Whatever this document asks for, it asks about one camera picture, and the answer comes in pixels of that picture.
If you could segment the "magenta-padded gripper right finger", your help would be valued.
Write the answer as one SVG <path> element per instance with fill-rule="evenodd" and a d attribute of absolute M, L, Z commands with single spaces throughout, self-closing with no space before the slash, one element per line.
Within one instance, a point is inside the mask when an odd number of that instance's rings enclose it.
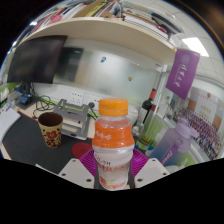
<path fill-rule="evenodd" d="M 165 167 L 156 159 L 148 159 L 135 149 L 130 163 L 129 185 L 131 189 L 146 186 L 169 175 Z"/>

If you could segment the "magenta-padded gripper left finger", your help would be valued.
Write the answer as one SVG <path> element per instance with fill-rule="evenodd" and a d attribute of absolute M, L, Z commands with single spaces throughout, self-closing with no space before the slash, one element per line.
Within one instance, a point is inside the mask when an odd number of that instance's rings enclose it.
<path fill-rule="evenodd" d="M 93 189 L 96 173 L 94 151 L 89 150 L 79 159 L 72 158 L 60 171 L 59 176 L 80 187 Z"/>

